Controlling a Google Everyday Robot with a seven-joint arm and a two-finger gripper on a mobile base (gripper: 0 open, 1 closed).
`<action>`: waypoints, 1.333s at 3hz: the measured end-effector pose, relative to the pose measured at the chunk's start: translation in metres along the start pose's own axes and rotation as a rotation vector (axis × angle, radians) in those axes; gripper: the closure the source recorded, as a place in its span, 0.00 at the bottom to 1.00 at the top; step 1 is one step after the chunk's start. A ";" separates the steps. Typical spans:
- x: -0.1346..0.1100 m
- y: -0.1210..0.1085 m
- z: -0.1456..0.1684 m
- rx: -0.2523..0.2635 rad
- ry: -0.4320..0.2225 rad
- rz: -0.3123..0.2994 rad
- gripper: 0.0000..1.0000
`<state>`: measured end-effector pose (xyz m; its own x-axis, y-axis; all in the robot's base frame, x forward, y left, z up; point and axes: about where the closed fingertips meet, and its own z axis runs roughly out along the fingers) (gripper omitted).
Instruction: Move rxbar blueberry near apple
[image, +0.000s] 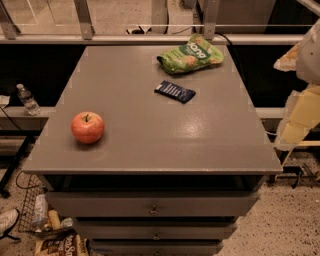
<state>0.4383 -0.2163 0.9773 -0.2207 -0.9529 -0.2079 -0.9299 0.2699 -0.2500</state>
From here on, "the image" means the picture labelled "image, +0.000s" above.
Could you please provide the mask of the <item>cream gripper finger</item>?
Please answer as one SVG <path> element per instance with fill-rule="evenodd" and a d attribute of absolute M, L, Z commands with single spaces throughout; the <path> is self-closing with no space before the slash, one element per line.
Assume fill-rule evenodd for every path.
<path fill-rule="evenodd" d="M 276 60 L 273 68 L 279 71 L 288 72 L 296 70 L 296 59 L 300 44 L 297 43 L 289 51 L 287 51 L 282 57 Z"/>
<path fill-rule="evenodd" d="M 281 151 L 294 149 L 319 123 L 320 86 L 309 84 L 302 92 L 293 90 L 286 101 L 274 146 Z"/>

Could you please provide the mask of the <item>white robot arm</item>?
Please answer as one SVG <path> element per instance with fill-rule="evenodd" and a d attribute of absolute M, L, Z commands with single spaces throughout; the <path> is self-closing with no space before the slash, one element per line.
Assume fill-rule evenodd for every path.
<path fill-rule="evenodd" d="M 283 72 L 295 71 L 296 76 L 307 83 L 302 92 L 291 92 L 277 128 L 275 147 L 290 151 L 320 123 L 320 21 L 311 27 L 301 42 L 279 58 L 273 68 Z"/>

